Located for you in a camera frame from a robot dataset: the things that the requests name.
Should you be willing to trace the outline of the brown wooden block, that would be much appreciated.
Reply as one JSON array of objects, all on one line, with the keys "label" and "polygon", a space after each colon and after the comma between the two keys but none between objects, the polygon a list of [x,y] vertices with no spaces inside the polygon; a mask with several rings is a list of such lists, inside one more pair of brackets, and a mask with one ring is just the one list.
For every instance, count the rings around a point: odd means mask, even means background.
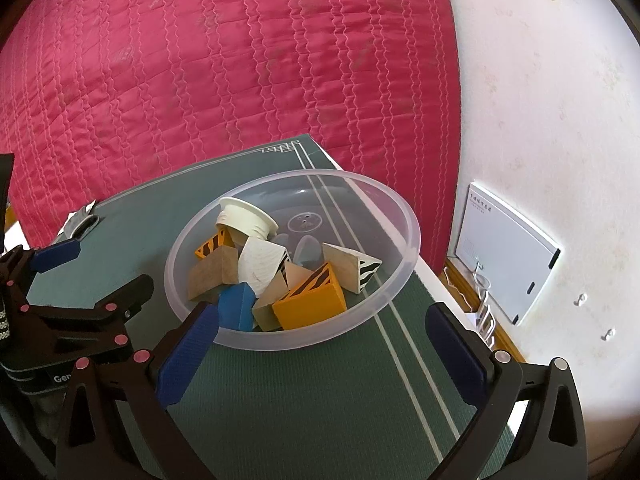
[{"label": "brown wooden block", "polygon": [[215,302],[220,293],[239,283],[239,252],[220,246],[198,262],[189,272],[188,299]]}]

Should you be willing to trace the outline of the blue wedge block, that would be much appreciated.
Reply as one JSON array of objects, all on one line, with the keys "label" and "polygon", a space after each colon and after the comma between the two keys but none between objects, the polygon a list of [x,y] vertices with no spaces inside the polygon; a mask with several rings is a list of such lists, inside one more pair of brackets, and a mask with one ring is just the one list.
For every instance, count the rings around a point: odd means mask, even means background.
[{"label": "blue wedge block", "polygon": [[254,325],[252,309],[255,301],[254,290],[247,282],[223,290],[218,298],[219,326],[227,330],[251,332]]}]

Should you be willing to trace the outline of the small orange striped block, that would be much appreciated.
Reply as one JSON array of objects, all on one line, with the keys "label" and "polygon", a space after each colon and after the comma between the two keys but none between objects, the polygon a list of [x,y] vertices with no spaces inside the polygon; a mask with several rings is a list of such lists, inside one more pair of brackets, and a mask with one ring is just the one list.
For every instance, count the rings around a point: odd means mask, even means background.
[{"label": "small orange striped block", "polygon": [[235,248],[231,231],[226,226],[219,228],[213,237],[206,240],[199,248],[196,248],[194,256],[198,259],[204,259],[221,246]]}]

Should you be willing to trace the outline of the white wooden block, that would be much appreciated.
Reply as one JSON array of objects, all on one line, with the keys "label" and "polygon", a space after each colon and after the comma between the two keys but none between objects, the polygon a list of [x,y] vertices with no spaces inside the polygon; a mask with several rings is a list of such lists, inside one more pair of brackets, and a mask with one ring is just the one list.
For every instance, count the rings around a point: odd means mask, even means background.
[{"label": "white wooden block", "polygon": [[250,286],[259,298],[289,258],[284,246],[249,237],[239,256],[239,282]]}]

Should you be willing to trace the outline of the white paper cup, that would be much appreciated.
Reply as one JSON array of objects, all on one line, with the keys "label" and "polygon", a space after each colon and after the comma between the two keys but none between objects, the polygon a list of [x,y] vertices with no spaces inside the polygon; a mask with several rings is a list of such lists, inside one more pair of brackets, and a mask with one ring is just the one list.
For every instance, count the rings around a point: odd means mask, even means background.
[{"label": "white paper cup", "polygon": [[277,234],[277,222],[257,206],[231,196],[223,197],[219,203],[216,227],[228,230],[235,244],[243,246],[250,237],[269,240]]}]

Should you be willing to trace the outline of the tan wooden triangle block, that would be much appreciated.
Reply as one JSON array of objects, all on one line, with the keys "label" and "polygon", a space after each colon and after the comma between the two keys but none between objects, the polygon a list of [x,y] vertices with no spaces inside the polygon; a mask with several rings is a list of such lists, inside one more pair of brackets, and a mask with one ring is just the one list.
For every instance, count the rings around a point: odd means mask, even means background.
[{"label": "tan wooden triangle block", "polygon": [[297,285],[302,284],[311,276],[311,270],[285,261],[283,269],[279,270],[252,307],[252,315],[257,327],[263,332],[271,332],[281,327],[273,312],[273,304],[282,299]]}]

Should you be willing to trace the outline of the orange tiger striped wedge block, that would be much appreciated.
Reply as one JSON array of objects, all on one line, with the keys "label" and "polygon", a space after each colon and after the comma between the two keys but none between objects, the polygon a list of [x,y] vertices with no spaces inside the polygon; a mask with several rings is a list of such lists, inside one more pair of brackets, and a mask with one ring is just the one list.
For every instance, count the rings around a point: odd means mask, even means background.
[{"label": "orange tiger striped wedge block", "polygon": [[331,263],[323,263],[272,310],[284,330],[297,330],[340,315],[347,310],[343,289]]}]

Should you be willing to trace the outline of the white zebra striped wedge block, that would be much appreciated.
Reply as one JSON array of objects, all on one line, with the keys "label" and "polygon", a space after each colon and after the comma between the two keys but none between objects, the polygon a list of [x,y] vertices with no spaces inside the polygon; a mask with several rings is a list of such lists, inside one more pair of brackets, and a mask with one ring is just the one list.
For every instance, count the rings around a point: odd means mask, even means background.
[{"label": "white zebra striped wedge block", "polygon": [[332,266],[340,285],[355,295],[363,291],[383,263],[364,252],[328,243],[322,244],[322,254],[324,261]]}]

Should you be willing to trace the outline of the green table mat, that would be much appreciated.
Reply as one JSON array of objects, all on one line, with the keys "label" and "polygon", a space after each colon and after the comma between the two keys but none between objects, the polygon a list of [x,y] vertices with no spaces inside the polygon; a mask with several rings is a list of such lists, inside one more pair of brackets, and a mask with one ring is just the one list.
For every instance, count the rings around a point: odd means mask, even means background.
[{"label": "green table mat", "polygon": [[[214,198],[267,174],[330,167],[298,136],[130,188],[96,206],[79,257],[37,276],[28,298],[88,308],[140,274],[160,282],[180,231]],[[414,274],[370,321],[316,346],[213,346],[171,417],[221,479],[425,479],[474,414],[425,335],[441,287]]]}]

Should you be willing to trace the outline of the clear plastic bowl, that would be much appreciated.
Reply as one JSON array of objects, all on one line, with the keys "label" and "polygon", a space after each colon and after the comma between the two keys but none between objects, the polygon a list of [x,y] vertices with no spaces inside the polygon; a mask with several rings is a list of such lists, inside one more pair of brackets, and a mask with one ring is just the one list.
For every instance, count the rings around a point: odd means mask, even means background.
[{"label": "clear plastic bowl", "polygon": [[248,351],[284,351],[320,344],[366,322],[389,304],[410,278],[421,234],[408,203],[386,185],[342,170],[301,169],[250,181],[212,200],[182,229],[168,254],[164,289],[171,309],[185,320],[199,301],[188,299],[190,270],[201,260],[196,248],[213,237],[223,197],[245,200],[269,214],[279,229],[268,242],[284,246],[289,262],[311,270],[323,263],[322,244],[364,252],[383,261],[355,295],[343,289],[347,310],[298,328],[251,332],[220,328],[216,344]]}]

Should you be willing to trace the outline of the wooden side table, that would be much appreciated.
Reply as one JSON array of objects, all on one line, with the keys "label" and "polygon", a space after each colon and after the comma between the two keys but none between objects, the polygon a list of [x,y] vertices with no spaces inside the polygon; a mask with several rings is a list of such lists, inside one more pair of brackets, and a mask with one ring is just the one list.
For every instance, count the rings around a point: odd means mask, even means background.
[{"label": "wooden side table", "polygon": [[496,310],[490,304],[491,281],[483,274],[483,266],[477,262],[469,271],[457,258],[448,257],[440,280],[471,322],[473,330],[491,350],[506,350],[518,362],[524,356],[498,322]]}]

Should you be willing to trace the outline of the red quilted bedspread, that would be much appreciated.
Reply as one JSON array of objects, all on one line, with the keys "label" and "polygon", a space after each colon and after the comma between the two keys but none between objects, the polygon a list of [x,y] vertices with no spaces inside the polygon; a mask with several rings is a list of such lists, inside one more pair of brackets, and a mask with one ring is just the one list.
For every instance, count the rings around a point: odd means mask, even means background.
[{"label": "red quilted bedspread", "polygon": [[405,197],[445,262],[460,160],[450,0],[32,0],[1,49],[1,148],[34,246],[182,167],[307,133]]}]

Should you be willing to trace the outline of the white wall panel box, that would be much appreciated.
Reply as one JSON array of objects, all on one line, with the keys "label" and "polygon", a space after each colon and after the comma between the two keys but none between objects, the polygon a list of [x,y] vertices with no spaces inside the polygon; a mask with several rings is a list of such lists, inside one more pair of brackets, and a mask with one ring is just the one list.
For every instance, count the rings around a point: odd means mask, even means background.
[{"label": "white wall panel box", "polygon": [[469,186],[456,257],[490,281],[512,325],[523,322],[562,254],[561,245],[486,186]]}]

